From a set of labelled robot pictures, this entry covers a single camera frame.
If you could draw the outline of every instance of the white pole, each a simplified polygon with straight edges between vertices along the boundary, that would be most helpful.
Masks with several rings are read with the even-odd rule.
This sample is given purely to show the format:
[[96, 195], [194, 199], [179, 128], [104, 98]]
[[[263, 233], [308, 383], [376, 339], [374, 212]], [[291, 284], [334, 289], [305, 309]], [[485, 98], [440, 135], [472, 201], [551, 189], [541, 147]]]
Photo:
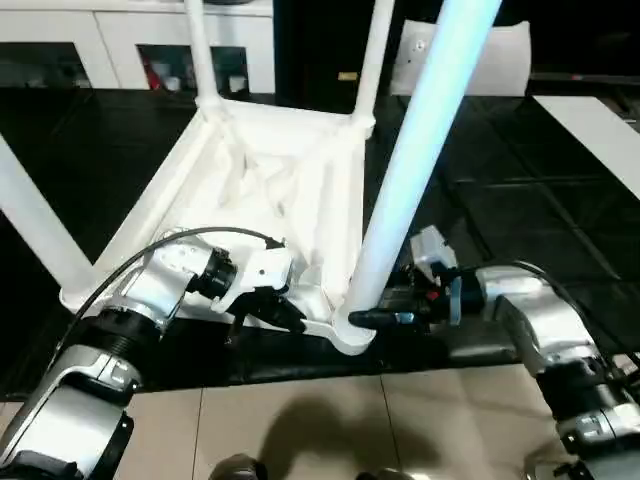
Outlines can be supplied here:
[[220, 103], [220, 95], [216, 86], [211, 47], [204, 25], [202, 0], [184, 0], [184, 5], [191, 32], [191, 58], [198, 84], [198, 103], [217, 106]]
[[367, 330], [349, 312], [377, 305], [501, 0], [445, 0], [433, 44], [404, 118], [343, 306], [334, 324], [354, 342]]
[[352, 114], [354, 121], [364, 121], [371, 125], [375, 122], [373, 106], [376, 103], [378, 94], [378, 85], [380, 84], [380, 74], [384, 63], [384, 52], [387, 47], [387, 37], [389, 36], [394, 4], [395, 0], [376, 0], [373, 7], [367, 49], [364, 53], [364, 63], [360, 74], [358, 96]]
[[31, 250], [69, 292], [94, 284], [91, 263], [0, 135], [0, 209]]

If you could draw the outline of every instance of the black tile floor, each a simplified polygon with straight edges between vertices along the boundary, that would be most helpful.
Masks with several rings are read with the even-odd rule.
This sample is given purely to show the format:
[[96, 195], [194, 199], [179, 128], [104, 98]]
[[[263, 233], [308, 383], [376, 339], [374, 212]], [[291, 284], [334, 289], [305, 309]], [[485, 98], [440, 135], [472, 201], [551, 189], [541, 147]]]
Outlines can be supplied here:
[[[368, 221], [406, 99], [379, 102], [367, 144]], [[195, 112], [158, 92], [0, 91], [0, 132], [87, 256], [95, 260]], [[532, 99], [466, 99], [410, 234], [435, 224], [459, 261], [526, 259], [548, 269], [627, 343], [640, 348], [640, 202]], [[57, 286], [0, 216], [3, 292], [0, 397], [37, 383], [69, 314]], [[403, 249], [399, 263], [408, 259]], [[177, 319], [148, 389], [257, 383], [514, 361], [495, 325], [466, 323], [427, 338], [379, 335], [362, 356], [326, 341]], [[605, 346], [611, 342], [600, 337]]]

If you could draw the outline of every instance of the black joint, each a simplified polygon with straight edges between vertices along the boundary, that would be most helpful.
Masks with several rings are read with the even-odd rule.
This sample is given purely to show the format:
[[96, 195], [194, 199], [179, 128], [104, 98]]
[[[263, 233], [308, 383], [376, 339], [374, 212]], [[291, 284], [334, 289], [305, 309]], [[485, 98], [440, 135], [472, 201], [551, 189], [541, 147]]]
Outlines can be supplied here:
[[77, 343], [108, 352], [146, 371], [162, 333], [155, 322], [137, 312], [106, 309], [85, 320]]
[[229, 260], [229, 252], [214, 248], [204, 272], [193, 278], [187, 290], [198, 292], [211, 300], [216, 297], [222, 298], [231, 287], [237, 273], [238, 269]]
[[627, 403], [622, 385], [611, 380], [599, 359], [582, 358], [557, 365], [536, 380], [557, 421]]

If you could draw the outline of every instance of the white pillow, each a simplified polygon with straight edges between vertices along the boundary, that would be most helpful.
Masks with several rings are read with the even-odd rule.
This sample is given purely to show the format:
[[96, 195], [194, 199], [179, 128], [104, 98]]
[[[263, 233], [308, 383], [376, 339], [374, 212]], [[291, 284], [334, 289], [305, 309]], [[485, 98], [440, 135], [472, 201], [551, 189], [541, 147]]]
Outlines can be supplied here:
[[[436, 25], [407, 20], [391, 78], [392, 95], [411, 95], [433, 41]], [[531, 71], [529, 22], [494, 27], [469, 83], [467, 95], [522, 96]]]

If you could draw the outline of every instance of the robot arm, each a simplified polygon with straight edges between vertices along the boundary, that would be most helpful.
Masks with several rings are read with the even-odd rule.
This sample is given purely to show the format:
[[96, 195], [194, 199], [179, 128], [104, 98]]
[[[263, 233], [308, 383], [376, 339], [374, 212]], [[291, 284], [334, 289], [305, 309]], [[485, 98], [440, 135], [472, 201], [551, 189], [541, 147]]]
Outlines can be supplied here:
[[290, 268], [285, 248], [235, 265], [198, 237], [150, 252], [83, 319], [12, 420], [0, 440], [0, 478], [112, 478], [133, 431], [125, 408], [185, 294], [199, 293], [240, 323], [254, 315], [299, 331], [302, 314], [281, 296]]
[[[526, 263], [459, 268], [435, 227], [413, 237], [411, 247], [413, 264], [387, 288], [381, 308], [354, 312], [350, 321], [429, 328], [448, 319], [455, 327], [462, 314], [475, 314], [500, 323], [549, 405], [565, 449], [579, 458], [553, 478], [640, 478], [640, 407], [568, 295]], [[543, 480], [534, 473], [529, 479]]]

